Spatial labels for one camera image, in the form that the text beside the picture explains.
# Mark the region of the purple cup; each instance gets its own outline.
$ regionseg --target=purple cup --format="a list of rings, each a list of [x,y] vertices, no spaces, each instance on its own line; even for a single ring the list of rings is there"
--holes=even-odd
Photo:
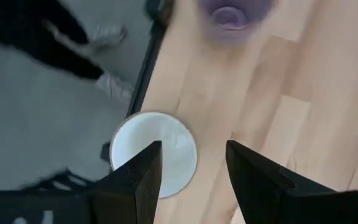
[[[245,42],[264,20],[276,0],[198,0],[203,28],[228,44]]]

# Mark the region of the white cup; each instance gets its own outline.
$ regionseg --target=white cup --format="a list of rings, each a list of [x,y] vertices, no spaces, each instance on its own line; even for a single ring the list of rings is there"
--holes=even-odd
[[[169,197],[186,187],[197,165],[195,140],[173,116],[147,112],[127,118],[112,137],[111,165],[116,170],[154,141],[162,141],[160,198]]]

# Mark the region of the floor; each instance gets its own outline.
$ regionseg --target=floor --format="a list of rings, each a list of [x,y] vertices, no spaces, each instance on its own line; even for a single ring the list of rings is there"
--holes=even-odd
[[[125,41],[93,60],[135,85],[151,27],[144,1],[65,3],[90,36],[98,24],[124,24]],[[93,83],[0,47],[0,189],[17,189],[66,167],[91,180],[102,178],[109,164],[99,158],[101,146],[127,110]]]
[[[194,1],[177,1],[142,108],[182,120],[198,149],[192,181],[158,202],[155,223],[244,224],[228,139],[332,189],[358,189],[358,1],[280,0],[235,46],[206,38],[198,18]]]

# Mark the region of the person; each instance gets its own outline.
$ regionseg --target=person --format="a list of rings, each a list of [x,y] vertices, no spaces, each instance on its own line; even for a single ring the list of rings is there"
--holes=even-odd
[[[13,46],[44,64],[69,71],[79,78],[94,80],[110,97],[130,100],[130,84],[106,73],[57,41],[51,26],[78,45],[94,44],[58,0],[0,0],[0,44]],[[124,37],[124,29],[113,29],[109,37],[119,42]]]

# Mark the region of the black pants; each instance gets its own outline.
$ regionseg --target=black pants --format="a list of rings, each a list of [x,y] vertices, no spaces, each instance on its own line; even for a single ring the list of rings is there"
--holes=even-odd
[[[56,41],[47,30],[34,32],[32,38],[15,44],[15,47],[47,65],[72,72],[80,78],[97,80],[103,74],[98,66]]]

